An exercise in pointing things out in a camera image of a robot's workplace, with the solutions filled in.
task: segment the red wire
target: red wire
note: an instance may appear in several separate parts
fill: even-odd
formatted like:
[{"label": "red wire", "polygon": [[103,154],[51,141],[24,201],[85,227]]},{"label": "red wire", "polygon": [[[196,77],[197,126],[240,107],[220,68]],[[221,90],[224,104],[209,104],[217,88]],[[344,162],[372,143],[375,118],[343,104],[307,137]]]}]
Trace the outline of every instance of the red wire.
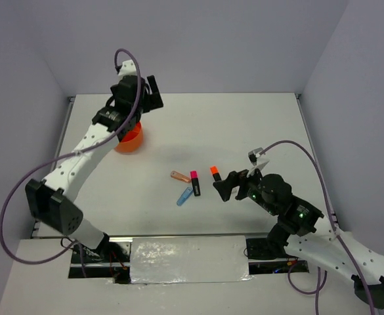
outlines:
[{"label": "red wire", "polygon": [[114,275],[113,275],[113,270],[112,270],[112,254],[109,254],[109,257],[110,257],[110,274],[112,275],[112,278],[114,278]]},{"label": "red wire", "polygon": [[112,252],[114,258],[116,258],[116,260],[119,262],[119,264],[121,265],[121,267],[123,268],[123,270],[127,270],[127,267],[116,257],[116,254],[114,252]]}]

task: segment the orange highlighter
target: orange highlighter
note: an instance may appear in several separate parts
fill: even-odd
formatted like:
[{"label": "orange highlighter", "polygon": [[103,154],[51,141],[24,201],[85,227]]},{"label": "orange highlighter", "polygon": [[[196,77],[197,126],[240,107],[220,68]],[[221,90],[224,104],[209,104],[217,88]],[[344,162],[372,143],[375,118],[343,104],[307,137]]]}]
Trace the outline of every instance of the orange highlighter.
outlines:
[{"label": "orange highlighter", "polygon": [[215,179],[215,182],[219,182],[220,180],[222,180],[216,166],[211,167],[211,173],[212,173],[213,179]]}]

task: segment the blue highlighter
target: blue highlighter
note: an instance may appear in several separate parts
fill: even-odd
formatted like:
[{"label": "blue highlighter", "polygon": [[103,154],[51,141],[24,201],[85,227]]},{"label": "blue highlighter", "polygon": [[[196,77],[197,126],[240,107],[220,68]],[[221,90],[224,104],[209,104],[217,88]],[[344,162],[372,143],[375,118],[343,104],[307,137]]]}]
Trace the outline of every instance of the blue highlighter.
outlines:
[{"label": "blue highlighter", "polygon": [[186,188],[186,190],[181,194],[179,200],[177,200],[177,205],[180,207],[184,202],[190,197],[193,192],[192,187]]}]

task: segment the white plastic sheet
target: white plastic sheet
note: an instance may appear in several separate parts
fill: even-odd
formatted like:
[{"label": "white plastic sheet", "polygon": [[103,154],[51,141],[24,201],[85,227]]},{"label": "white plastic sheet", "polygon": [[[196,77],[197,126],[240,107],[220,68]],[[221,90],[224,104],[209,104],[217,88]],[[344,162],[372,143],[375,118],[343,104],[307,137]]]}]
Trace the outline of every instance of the white plastic sheet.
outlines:
[{"label": "white plastic sheet", "polygon": [[134,284],[238,282],[249,280],[244,236],[135,238]]}]

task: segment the pink highlighter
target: pink highlighter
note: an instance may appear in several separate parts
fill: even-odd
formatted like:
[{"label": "pink highlighter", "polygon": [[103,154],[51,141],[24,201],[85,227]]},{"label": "pink highlighter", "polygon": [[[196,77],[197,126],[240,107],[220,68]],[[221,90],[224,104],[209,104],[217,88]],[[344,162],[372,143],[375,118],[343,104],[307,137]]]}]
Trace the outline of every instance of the pink highlighter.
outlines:
[{"label": "pink highlighter", "polygon": [[193,194],[197,197],[200,196],[200,187],[199,187],[199,180],[198,180],[198,172],[191,171],[190,172],[190,178],[192,179],[192,187],[193,187]]}]

